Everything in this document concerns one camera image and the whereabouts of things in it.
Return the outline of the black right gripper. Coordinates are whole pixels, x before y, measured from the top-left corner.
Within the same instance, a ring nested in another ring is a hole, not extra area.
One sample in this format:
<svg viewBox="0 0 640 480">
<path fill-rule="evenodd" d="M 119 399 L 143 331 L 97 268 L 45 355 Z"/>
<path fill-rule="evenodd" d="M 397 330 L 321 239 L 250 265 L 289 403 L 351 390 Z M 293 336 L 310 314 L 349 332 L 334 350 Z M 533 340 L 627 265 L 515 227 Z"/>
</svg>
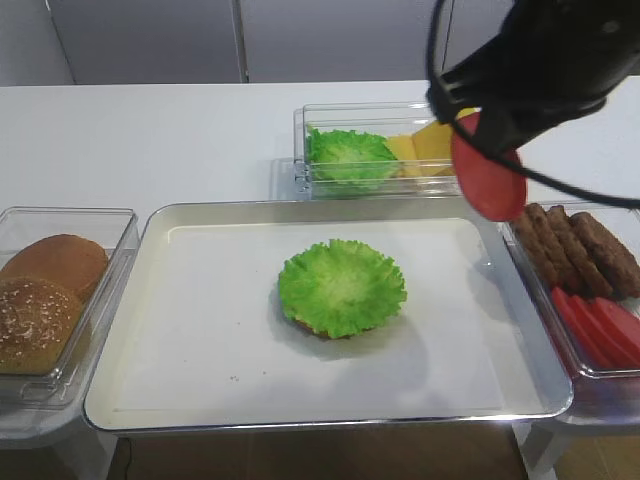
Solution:
<svg viewBox="0 0 640 480">
<path fill-rule="evenodd" d="M 479 109 L 473 141 L 491 153 L 599 111 L 639 60 L 636 1 L 517 1 L 491 40 L 445 71 L 439 21 L 433 13 L 427 99 L 442 123 Z"/>
</svg>

